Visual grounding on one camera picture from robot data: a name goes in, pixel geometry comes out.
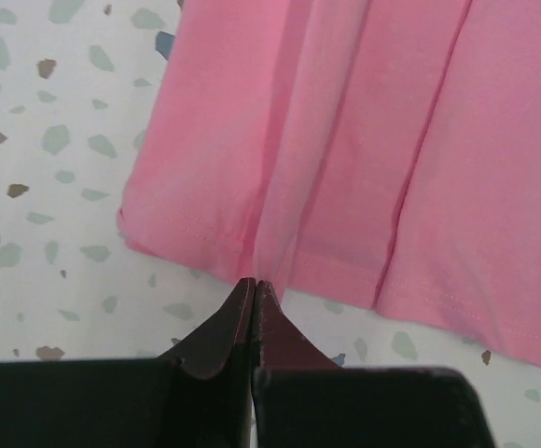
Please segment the pink t shirt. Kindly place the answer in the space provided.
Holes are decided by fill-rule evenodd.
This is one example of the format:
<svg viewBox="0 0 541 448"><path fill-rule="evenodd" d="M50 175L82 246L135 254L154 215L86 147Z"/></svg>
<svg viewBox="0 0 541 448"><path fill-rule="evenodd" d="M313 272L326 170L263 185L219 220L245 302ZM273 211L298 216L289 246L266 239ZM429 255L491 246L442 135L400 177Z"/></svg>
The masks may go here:
<svg viewBox="0 0 541 448"><path fill-rule="evenodd" d="M186 1L118 227L541 367L541 1Z"/></svg>

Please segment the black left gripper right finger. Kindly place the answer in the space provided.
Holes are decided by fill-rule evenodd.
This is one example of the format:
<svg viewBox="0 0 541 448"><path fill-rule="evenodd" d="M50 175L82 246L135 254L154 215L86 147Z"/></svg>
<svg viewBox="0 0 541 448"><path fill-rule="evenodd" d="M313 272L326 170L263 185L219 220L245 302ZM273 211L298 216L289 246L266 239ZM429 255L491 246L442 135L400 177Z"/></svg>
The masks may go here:
<svg viewBox="0 0 541 448"><path fill-rule="evenodd" d="M328 447L326 400L317 388L343 368L284 314L270 282L257 284L252 312L252 394L260 447Z"/></svg>

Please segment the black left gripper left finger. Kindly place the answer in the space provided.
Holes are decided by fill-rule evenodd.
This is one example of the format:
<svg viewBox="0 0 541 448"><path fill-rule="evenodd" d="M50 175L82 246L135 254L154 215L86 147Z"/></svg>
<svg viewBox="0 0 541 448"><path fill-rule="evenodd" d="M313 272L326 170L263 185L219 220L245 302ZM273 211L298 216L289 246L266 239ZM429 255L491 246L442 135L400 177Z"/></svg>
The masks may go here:
<svg viewBox="0 0 541 448"><path fill-rule="evenodd" d="M172 365L158 447L250 445L251 315L256 280L240 280L220 308L159 356Z"/></svg>

